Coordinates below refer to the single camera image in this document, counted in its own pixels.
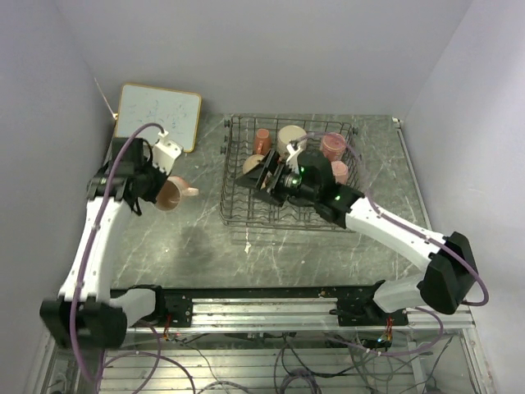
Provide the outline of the pale pink mug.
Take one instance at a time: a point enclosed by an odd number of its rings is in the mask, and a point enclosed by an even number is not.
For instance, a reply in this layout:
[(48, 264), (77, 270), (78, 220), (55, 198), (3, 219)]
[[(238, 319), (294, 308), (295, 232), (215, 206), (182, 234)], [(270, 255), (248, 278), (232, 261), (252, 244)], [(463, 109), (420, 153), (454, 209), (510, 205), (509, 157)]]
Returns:
[(177, 208), (184, 198), (196, 196), (199, 196), (198, 188), (179, 176), (169, 176), (157, 195), (155, 207), (170, 211)]

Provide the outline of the tan round stoneware mug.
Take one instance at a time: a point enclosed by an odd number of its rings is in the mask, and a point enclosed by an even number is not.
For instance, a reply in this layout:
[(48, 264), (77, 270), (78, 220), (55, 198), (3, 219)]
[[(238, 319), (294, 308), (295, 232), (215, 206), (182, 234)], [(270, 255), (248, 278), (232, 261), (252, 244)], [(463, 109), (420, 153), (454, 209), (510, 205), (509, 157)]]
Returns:
[(253, 170), (258, 164), (264, 160), (264, 156), (261, 154), (254, 154), (246, 158), (242, 167), (242, 173), (247, 174)]

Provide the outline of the small salmon dotted mug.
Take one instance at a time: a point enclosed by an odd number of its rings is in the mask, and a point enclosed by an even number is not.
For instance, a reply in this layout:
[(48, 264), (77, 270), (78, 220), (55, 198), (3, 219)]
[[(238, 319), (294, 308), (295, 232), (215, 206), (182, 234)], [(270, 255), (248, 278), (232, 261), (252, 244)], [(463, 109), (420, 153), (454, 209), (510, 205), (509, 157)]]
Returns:
[(272, 138), (268, 129), (260, 128), (256, 131), (253, 141), (253, 153), (266, 155), (272, 146)]

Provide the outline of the large cream floral mug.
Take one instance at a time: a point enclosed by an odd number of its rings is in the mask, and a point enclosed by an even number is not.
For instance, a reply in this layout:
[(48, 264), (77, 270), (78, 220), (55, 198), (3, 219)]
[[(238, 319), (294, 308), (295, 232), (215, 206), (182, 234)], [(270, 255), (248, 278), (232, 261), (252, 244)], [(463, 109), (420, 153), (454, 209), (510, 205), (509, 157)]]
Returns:
[(296, 125), (288, 125), (281, 128), (276, 137), (276, 150), (280, 156), (285, 157), (288, 155), (288, 150), (286, 148), (287, 144), (291, 140), (298, 140), (300, 137), (306, 135), (306, 131)]

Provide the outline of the pink hexagonal mug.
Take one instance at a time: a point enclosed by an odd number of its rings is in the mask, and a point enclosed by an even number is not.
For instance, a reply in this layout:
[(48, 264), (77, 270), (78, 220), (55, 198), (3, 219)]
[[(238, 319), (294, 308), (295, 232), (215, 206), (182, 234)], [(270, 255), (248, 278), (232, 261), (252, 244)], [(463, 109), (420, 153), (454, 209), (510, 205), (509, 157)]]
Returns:
[(331, 162), (331, 170), (337, 183), (344, 185), (348, 181), (349, 168), (344, 162), (340, 160)]

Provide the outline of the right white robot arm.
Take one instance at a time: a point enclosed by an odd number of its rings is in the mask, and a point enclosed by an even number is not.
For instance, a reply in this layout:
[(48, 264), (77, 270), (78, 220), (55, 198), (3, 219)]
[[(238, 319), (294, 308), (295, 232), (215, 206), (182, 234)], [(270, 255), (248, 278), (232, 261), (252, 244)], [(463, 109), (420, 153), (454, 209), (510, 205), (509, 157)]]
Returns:
[(445, 236), (381, 209), (366, 195), (338, 182), (321, 152), (289, 147), (289, 156), (270, 150), (249, 172), (236, 178), (253, 197), (277, 207), (289, 202), (313, 208), (326, 222), (368, 236), (416, 266), (420, 273), (379, 284), (361, 312), (370, 324), (390, 313), (427, 305), (454, 314), (479, 278), (468, 238), (455, 231)]

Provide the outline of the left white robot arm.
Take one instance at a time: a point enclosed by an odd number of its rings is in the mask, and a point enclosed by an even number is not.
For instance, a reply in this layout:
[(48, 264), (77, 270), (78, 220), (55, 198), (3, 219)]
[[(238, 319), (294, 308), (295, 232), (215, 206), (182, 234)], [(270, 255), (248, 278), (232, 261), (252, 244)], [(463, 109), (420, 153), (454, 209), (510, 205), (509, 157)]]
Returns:
[(160, 134), (156, 144), (115, 138), (110, 158), (87, 187), (84, 230), (71, 270), (56, 299), (43, 300), (39, 315), (66, 349), (117, 349), (139, 320), (149, 326), (167, 317), (164, 290), (136, 285), (111, 295), (112, 266), (139, 202), (156, 203), (182, 148)]

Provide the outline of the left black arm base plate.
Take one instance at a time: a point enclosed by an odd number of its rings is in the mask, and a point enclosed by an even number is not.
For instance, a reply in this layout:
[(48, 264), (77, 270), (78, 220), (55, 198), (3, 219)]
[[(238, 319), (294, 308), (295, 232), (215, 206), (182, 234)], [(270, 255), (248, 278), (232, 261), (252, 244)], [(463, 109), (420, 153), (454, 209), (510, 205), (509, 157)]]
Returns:
[(183, 291), (165, 289), (164, 310), (159, 322), (169, 328), (189, 328), (192, 323), (194, 303), (192, 297)]

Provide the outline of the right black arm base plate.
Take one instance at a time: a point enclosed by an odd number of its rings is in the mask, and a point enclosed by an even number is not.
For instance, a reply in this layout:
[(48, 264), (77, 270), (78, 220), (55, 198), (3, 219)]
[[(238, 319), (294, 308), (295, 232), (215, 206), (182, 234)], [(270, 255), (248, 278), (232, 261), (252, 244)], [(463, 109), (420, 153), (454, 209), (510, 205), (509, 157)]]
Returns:
[(329, 311), (338, 319), (340, 327), (386, 326), (391, 318), (396, 327), (407, 326), (409, 319), (401, 309), (387, 313), (373, 301), (379, 281), (371, 286), (333, 286), (322, 290), (326, 298), (335, 298), (336, 306)]

